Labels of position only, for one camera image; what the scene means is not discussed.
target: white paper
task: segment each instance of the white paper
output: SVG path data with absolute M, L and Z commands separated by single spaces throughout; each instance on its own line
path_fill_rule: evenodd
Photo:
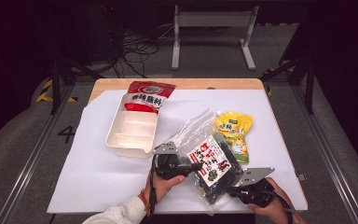
M 105 143 L 125 92 L 105 91 L 84 109 L 48 213 L 102 212 L 108 205 L 124 203 L 145 187 L 151 158 L 117 157 Z M 246 134 L 250 163 L 243 167 L 274 167 L 270 176 L 286 191 L 297 210 L 307 210 L 307 201 L 264 90 L 175 90 L 159 111 L 153 147 L 207 108 L 241 112 L 255 118 Z M 203 214 L 205 209 L 194 179 L 189 177 L 158 204 L 156 214 Z M 238 198 L 231 198 L 218 211 L 250 212 Z

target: clear plastic bag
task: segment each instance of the clear plastic bag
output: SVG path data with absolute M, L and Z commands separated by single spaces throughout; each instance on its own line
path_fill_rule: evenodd
M 207 109 L 166 140 L 175 143 L 181 164 L 204 162 L 202 170 L 194 173 L 195 185 L 210 215 L 228 202 L 226 188 L 236 184 L 243 174 L 224 136 L 215 127 L 215 119 L 212 109 Z

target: hand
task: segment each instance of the hand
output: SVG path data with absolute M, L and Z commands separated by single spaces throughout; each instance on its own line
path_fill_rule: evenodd
M 292 207 L 292 202 L 290 201 L 289 196 L 287 196 L 286 192 L 284 192 L 283 189 L 281 189 L 278 184 L 270 177 L 266 177 L 267 181 L 272 185 L 272 187 L 275 189 L 275 192 L 278 193 L 283 199 Z M 278 224 L 287 224 L 288 223 L 288 217 L 286 214 L 286 211 L 284 210 L 283 204 L 280 202 L 280 200 L 277 197 L 274 197 L 272 202 L 265 208 L 260 207 L 256 204 L 249 203 L 248 204 L 249 209 L 254 211 L 256 214 L 261 216 L 268 217 L 271 221 L 278 223 Z M 295 213 L 295 223 L 301 223 L 306 224 L 307 222 L 298 214 Z
M 185 181 L 185 177 L 183 175 L 177 175 L 169 180 L 165 180 L 159 177 L 156 172 L 153 172 L 153 187 L 156 189 L 157 195 L 157 203 L 161 202 L 161 200 L 167 195 L 167 193 L 174 186 Z M 150 172 L 147 176 L 146 186 L 145 186 L 145 197 L 147 202 L 149 203 L 149 195 L 150 195 Z

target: number 4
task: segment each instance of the number 4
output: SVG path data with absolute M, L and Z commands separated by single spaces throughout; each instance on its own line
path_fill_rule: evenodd
M 66 135 L 66 141 L 65 143 L 69 142 L 69 139 L 71 138 L 71 135 L 75 135 L 75 133 L 72 133 L 72 130 L 74 129 L 74 127 L 72 127 L 71 125 L 69 125 L 68 127 L 66 127 L 64 130 L 60 131 L 57 135 Z

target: yellow packaging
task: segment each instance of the yellow packaging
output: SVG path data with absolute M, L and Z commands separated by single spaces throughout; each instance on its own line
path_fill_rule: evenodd
M 249 152 L 245 135 L 253 124 L 253 117 L 237 112 L 217 114 L 215 124 L 220 133 L 225 136 L 229 149 L 239 162 L 249 163 Z

